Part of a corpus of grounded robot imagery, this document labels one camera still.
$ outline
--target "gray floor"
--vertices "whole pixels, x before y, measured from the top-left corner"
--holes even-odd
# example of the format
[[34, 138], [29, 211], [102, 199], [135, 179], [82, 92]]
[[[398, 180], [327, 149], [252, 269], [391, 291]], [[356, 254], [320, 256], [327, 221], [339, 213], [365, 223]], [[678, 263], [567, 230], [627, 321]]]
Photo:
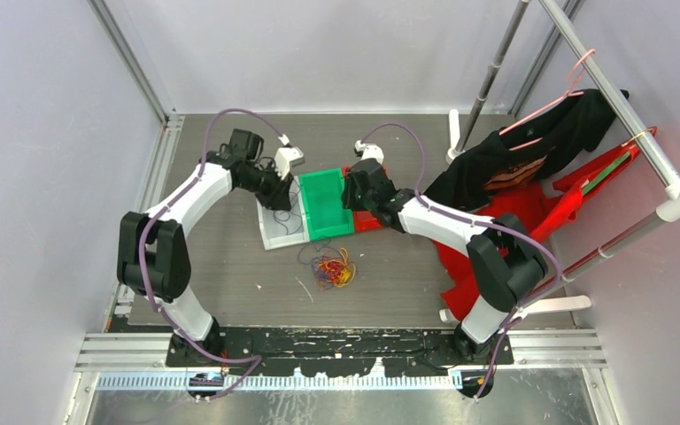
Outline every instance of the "gray floor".
[[99, 391], [88, 424], [598, 423], [579, 369], [505, 370], [496, 379], [492, 393], [478, 405], [455, 389], [237, 391], [198, 405], [182, 391]]
[[[270, 117], [305, 154], [295, 174], [353, 164], [353, 143], [377, 124], [396, 120], [415, 130], [425, 144], [426, 174], [421, 189], [446, 168], [448, 147], [445, 115], [274, 115]], [[202, 150], [210, 116], [187, 116], [168, 175], [166, 194], [193, 171]], [[491, 130], [510, 123], [504, 115], [482, 116], [473, 134], [482, 140]], [[241, 115], [228, 115], [212, 132], [210, 148], [227, 142], [233, 127], [254, 131], [267, 140], [265, 155], [278, 146], [268, 127]], [[398, 187], [412, 187], [421, 169], [415, 142], [398, 129], [384, 129], [371, 139], [384, 150], [384, 163]], [[319, 291], [311, 270], [297, 262], [300, 246], [265, 251], [252, 194], [236, 190], [199, 221], [187, 241], [193, 275], [191, 285], [202, 306], [221, 325], [328, 327], [442, 327], [439, 293], [452, 281], [439, 263], [432, 243], [390, 229], [334, 239], [358, 267], [348, 287]], [[311, 292], [307, 296], [301, 281]], [[569, 328], [568, 313], [529, 318], [523, 328]], [[130, 323], [162, 324], [141, 297]]]

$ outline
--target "white clip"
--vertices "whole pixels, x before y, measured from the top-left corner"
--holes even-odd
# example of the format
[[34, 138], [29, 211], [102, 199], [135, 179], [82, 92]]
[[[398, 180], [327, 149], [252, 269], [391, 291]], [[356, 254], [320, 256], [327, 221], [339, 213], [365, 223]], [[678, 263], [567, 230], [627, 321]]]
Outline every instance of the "white clip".
[[608, 255], [605, 252], [603, 252], [600, 247], [598, 248], [599, 255], [603, 257], [603, 259], [610, 259], [614, 256], [614, 254]]

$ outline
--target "pink hanger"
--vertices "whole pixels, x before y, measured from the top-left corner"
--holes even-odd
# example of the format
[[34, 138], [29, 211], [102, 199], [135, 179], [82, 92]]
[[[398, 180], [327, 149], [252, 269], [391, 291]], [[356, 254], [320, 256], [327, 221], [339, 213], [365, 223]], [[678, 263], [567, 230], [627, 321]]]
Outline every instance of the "pink hanger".
[[[587, 52], [586, 52], [586, 53], [585, 53], [585, 54], [584, 54], [584, 55], [583, 55], [583, 56], [575, 63], [575, 66], [572, 66], [572, 70], [569, 71], [569, 74], [567, 75], [567, 79], [566, 79], [565, 81], [569, 81], [569, 79], [572, 78], [572, 75], [575, 73], [575, 71], [577, 71], [577, 67], [579, 67], [579, 66], [585, 61], [585, 59], [587, 59], [591, 54], [593, 54], [593, 53], [595, 53], [595, 52], [596, 52], [595, 49], [590, 49], [590, 50], [588, 50], [588, 51], [587, 51]], [[565, 91], [564, 94], [562, 94], [562, 95], [561, 95], [560, 97], [558, 97], [556, 100], [554, 100], [554, 101], [551, 102], [550, 104], [544, 106], [543, 108], [541, 108], [541, 109], [539, 109], [539, 110], [537, 110], [537, 111], [531, 113], [530, 115], [528, 115], [527, 117], [523, 118], [522, 120], [519, 120], [519, 121], [515, 122], [513, 125], [511, 125], [511, 126], [505, 128], [505, 129], [503, 129], [502, 131], [499, 132], [499, 135], [504, 135], [504, 134], [505, 134], [506, 132], [508, 132], [509, 130], [511, 130], [511, 129], [515, 128], [515, 127], [518, 127], [518, 126], [524, 124], [524, 123], [525, 123], [526, 121], [528, 121], [528, 120], [532, 120], [532, 119], [535, 118], [536, 116], [538, 116], [538, 115], [540, 115], [541, 113], [543, 113], [545, 110], [550, 109], [550, 108], [553, 108], [555, 105], [557, 105], [559, 102], [561, 102], [562, 100], [566, 99], [567, 97], [575, 97], [575, 96], [580, 96], [580, 95], [582, 95], [582, 94], [583, 94], [582, 91], [573, 92], [572, 90], [575, 89], [575, 86], [577, 85], [577, 83], [580, 82], [580, 79], [583, 78], [583, 73], [584, 73], [584, 72], [585, 72], [585, 68], [583, 67], [583, 68], [580, 70], [580, 73], [578, 73], [577, 76], [575, 77], [575, 79], [572, 81], [572, 84], [569, 85], [569, 87], [567, 88], [567, 91]], [[531, 144], [538, 143], [538, 142], [540, 142], [542, 139], [543, 139], [543, 137], [539, 137], [538, 139], [531, 140], [530, 142], [523, 143], [523, 144], [521, 144], [521, 145], [519, 145], [519, 146], [514, 146], [513, 148], [510, 148], [509, 150], [510, 150], [510, 151], [517, 151], [518, 149], [521, 149], [521, 148], [530, 146]]]

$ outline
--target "metal base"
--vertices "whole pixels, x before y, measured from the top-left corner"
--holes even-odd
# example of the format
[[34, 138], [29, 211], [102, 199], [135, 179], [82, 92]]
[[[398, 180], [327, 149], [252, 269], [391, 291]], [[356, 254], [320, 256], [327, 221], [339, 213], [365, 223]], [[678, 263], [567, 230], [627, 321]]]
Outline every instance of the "metal base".
[[312, 425], [594, 424], [581, 370], [500, 372], [493, 392], [478, 405], [450, 386], [441, 390], [239, 391], [196, 403], [184, 390], [97, 392], [88, 425], [110, 423], [248, 423]]
[[[600, 415], [599, 423], [617, 423], [614, 409], [610, 406], [607, 379], [603, 375], [607, 370], [606, 359], [593, 329], [514, 330], [508, 335], [510, 342], [507, 349], [512, 351], [514, 363], [499, 366], [495, 377], [495, 391], [500, 388], [500, 380], [503, 382], [501, 385], [505, 385], [505, 379], [511, 382], [505, 371], [523, 370], [532, 375], [540, 369], [581, 369], [587, 371], [585, 381], [588, 391], [592, 391], [591, 401], [595, 414]], [[85, 423], [89, 406], [98, 391], [171, 391], [171, 394], [181, 390], [217, 391], [237, 379], [237, 376], [228, 375], [220, 366], [167, 367], [171, 336], [170, 332], [87, 334], [75, 368], [79, 383], [70, 405], [67, 423]], [[447, 367], [445, 372], [438, 376], [397, 377], [390, 377], [390, 370], [382, 359], [376, 359], [364, 376], [305, 376], [303, 368], [298, 367], [290, 376], [251, 376], [236, 389], [236, 394], [254, 391], [280, 391], [281, 394], [285, 394], [285, 391], [297, 391], [304, 394], [316, 390], [453, 390], [461, 389], [463, 379], [467, 379], [472, 373], [485, 370], [483, 364], [444, 366]], [[213, 382], [222, 379], [222, 386], [203, 385], [201, 380], [197, 380], [197, 375], [201, 374], [217, 378], [212, 379]], [[223, 400], [213, 403], [225, 403]]]
[[[231, 359], [259, 355], [255, 373], [264, 376], [324, 374], [328, 377], [369, 374], [381, 362], [387, 377], [446, 375], [453, 364], [484, 363], [482, 356], [462, 356], [458, 351], [458, 331], [442, 329], [332, 329], [332, 328], [222, 328], [225, 353]], [[514, 363], [509, 340], [499, 352], [497, 364]], [[166, 357], [168, 367], [212, 366], [199, 355], [173, 343]], [[248, 365], [231, 366], [230, 374], [245, 372]]]

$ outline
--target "hanger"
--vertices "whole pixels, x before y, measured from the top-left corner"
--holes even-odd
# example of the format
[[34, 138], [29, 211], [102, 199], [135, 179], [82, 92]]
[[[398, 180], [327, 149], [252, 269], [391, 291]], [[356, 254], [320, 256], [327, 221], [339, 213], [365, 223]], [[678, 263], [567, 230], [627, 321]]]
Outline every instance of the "hanger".
[[[575, 71], [577, 71], [577, 68], [585, 61], [585, 59], [587, 59], [591, 54], [593, 54], [595, 52], [596, 52], [595, 49], [590, 49], [587, 52], [585, 52], [585, 54], [579, 60], [577, 60], [577, 62], [575, 62], [575, 66], [572, 66], [572, 70], [569, 71], [569, 74], [567, 75], [567, 78], [565, 79], [565, 81], [569, 81], [572, 78], [572, 75], [575, 73]], [[565, 91], [561, 96], [557, 97], [556, 100], [554, 100], [550, 104], [544, 106], [543, 108], [531, 113], [530, 115], [523, 118], [522, 120], [515, 122], [513, 125], [503, 129], [502, 131], [499, 132], [499, 135], [504, 135], [509, 130], [524, 124], [528, 120], [532, 120], [533, 118], [540, 115], [541, 113], [543, 113], [547, 109], [553, 108], [555, 105], [557, 105], [559, 102], [566, 99], [567, 97], [575, 97], [575, 96], [582, 95], [583, 94], [582, 90], [578, 90], [578, 91], [573, 91], [573, 90], [575, 89], [575, 86], [577, 85], [577, 83], [580, 82], [580, 79], [583, 78], [584, 72], [585, 72], [585, 68], [583, 67], [582, 69], [580, 69], [580, 72], [577, 74], [575, 79], [572, 81], [572, 84], [569, 85], [569, 87], [567, 88], [567, 91]], [[512, 148], [509, 148], [509, 150], [510, 151], [517, 151], [519, 149], [528, 147], [531, 144], [538, 143], [542, 139], [543, 139], [543, 137], [538, 137], [538, 139], [531, 140], [530, 142], [523, 143], [519, 146], [514, 146]]]
[[[658, 133], [658, 127], [652, 126], [648, 127], [645, 130], [637, 133], [636, 135], [630, 137], [627, 139], [624, 143], [622, 143], [620, 146], [621, 147], [627, 147], [630, 145], [630, 143], [635, 143], [641, 135], [644, 133], [650, 132], [651, 135], [656, 135]], [[614, 162], [609, 164], [606, 168], [604, 168], [603, 171], [601, 171], [598, 175], [593, 178], [592, 181], [585, 181], [582, 186], [581, 186], [581, 191], [583, 196], [587, 195], [588, 193], [591, 192], [591, 190], [595, 189], [596, 186], [598, 186], [602, 181], [604, 181], [616, 168], [618, 168], [621, 164], [627, 161], [629, 157], [631, 157], [630, 150], [631, 149], [638, 149], [637, 144], [633, 144], [630, 146], [619, 158], [617, 158]]]

